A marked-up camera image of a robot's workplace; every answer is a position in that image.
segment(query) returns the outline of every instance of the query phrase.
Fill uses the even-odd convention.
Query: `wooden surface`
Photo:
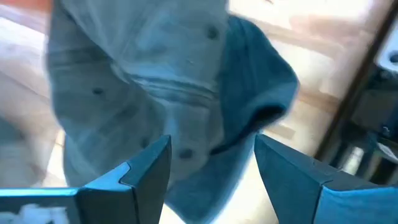
[[[230,0],[230,11],[255,22],[301,82],[290,113],[264,130],[265,134],[314,155],[391,1],[275,0],[271,4]],[[58,187],[65,185],[63,141],[51,114],[42,60],[46,22],[46,15],[0,6],[0,79],[11,83],[0,89],[0,95],[10,96],[3,97],[7,101],[0,104],[0,111],[30,127],[35,155],[48,168],[40,184]],[[161,220],[181,223],[168,208]],[[215,223],[276,221],[252,157],[236,193]]]

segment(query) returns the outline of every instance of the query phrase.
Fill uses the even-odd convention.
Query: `white label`
[[[42,208],[36,204],[22,206],[19,214],[0,212],[0,224],[69,224],[66,208]]]

